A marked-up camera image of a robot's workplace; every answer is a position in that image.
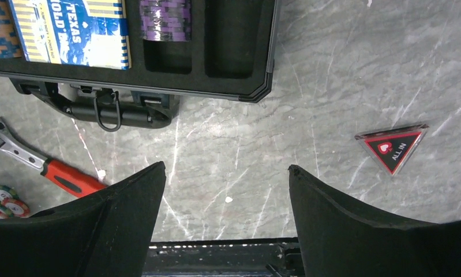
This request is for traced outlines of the blue texas holdem card box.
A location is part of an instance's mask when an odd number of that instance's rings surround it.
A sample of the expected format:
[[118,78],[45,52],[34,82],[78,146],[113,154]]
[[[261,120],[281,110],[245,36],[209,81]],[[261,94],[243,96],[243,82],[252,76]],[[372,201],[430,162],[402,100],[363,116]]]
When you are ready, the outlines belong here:
[[125,1],[9,2],[29,62],[128,70]]

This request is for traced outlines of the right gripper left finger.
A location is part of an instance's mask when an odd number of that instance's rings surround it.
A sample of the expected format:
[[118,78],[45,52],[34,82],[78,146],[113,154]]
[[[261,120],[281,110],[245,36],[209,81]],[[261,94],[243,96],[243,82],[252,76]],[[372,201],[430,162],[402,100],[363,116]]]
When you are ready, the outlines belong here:
[[0,220],[0,276],[141,276],[166,183],[165,165],[96,193]]

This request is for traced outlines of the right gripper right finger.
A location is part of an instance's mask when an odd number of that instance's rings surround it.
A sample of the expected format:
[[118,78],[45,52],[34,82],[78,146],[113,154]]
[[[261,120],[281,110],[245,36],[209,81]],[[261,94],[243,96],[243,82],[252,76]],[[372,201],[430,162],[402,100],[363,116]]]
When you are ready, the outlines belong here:
[[461,220],[430,223],[364,203],[292,165],[306,276],[461,276]]

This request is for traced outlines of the black poker set case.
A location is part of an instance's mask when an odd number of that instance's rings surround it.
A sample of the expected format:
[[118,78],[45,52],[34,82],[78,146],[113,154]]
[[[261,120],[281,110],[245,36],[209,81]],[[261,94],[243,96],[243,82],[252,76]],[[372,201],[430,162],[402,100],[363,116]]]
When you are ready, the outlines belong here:
[[191,41],[153,42],[141,36],[140,1],[125,1],[128,70],[29,62],[23,52],[0,59],[0,76],[18,93],[109,132],[168,126],[180,96],[260,101],[272,87],[280,1],[191,2]]

